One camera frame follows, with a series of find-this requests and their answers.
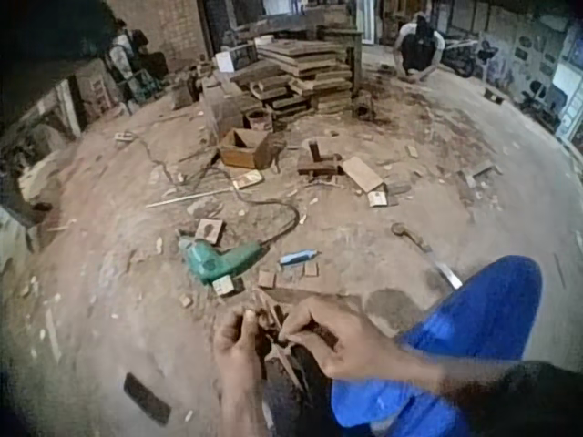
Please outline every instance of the green power drill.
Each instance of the green power drill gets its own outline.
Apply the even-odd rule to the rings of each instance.
[[[262,246],[252,241],[219,253],[205,239],[180,237],[179,248],[190,271],[207,285],[227,275],[240,275],[261,256]]]

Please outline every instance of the dirty floor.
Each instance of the dirty floor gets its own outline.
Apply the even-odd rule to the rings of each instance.
[[[406,330],[449,289],[415,247],[391,233],[395,221],[423,234],[462,280],[506,254],[538,261],[545,288],[526,356],[581,369],[583,257],[574,231],[580,230],[583,204],[559,144],[508,103],[485,101],[474,80],[439,70],[426,83],[409,86],[377,73],[388,57],[380,48],[364,57],[374,123],[348,114],[304,117],[276,136],[287,144],[281,172],[264,170],[265,181],[244,196],[291,202],[306,219],[242,276],[247,290],[224,303],[189,276],[175,229],[195,230],[201,218],[223,219],[220,247],[227,249],[279,233],[293,214],[278,205],[253,207],[232,193],[145,208],[195,189],[229,186],[219,173],[199,180],[212,148],[198,105],[170,112],[162,98],[133,117],[102,119],[88,130],[58,173],[59,208],[45,224],[68,228],[50,235],[41,229],[49,235],[41,239],[42,252],[24,277],[14,279],[12,291],[3,290],[3,371],[31,430],[215,435],[215,319],[225,306],[249,298],[259,267],[278,271],[279,256],[295,250],[319,250],[325,292],[356,296],[387,333]],[[124,130],[138,139],[116,144],[113,136]],[[358,156],[387,183],[403,181],[412,189],[399,195],[398,206],[369,208],[347,177],[339,177],[337,186],[308,184],[295,163],[306,152],[306,139],[314,137],[323,153]],[[419,158],[411,158],[406,146],[416,147]],[[458,170],[486,158],[503,174],[490,171],[469,189]],[[301,274],[278,272],[287,279]],[[20,297],[32,276],[38,293]],[[188,309],[180,306],[182,294],[194,300]],[[40,338],[49,309],[59,363],[49,336]],[[172,407],[168,426],[160,428],[123,392],[129,371]]]

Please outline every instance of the cardboard box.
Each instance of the cardboard box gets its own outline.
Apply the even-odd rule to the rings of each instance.
[[[219,144],[225,166],[267,168],[271,164],[270,133],[250,129],[232,129]]]
[[[215,55],[215,58],[217,59],[219,71],[234,73],[257,62],[257,50],[253,43],[248,43],[219,52]]]

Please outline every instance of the blue pants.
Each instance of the blue pants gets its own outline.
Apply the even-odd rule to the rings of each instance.
[[[542,277],[532,259],[503,257],[477,273],[400,339],[450,357],[519,360],[537,314]],[[332,409],[344,427],[396,415],[391,436],[469,435],[462,413],[395,381],[334,381]]]

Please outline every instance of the finger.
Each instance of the finger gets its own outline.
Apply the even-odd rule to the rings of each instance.
[[[318,362],[324,374],[331,376],[330,373],[333,373],[335,362],[335,353],[318,334],[305,330],[288,336],[288,340],[301,344],[306,348],[316,362]]]
[[[240,338],[238,344],[246,349],[255,349],[255,337],[259,332],[257,314],[253,310],[245,310],[243,322],[240,327]]]
[[[243,312],[241,308],[229,310],[215,331],[215,347],[227,349],[233,346],[240,336]]]
[[[281,326],[279,338],[285,340],[291,334],[300,332],[311,321],[327,328],[338,337],[343,326],[343,319],[352,312],[347,307],[336,302],[321,298],[309,298],[293,308]]]

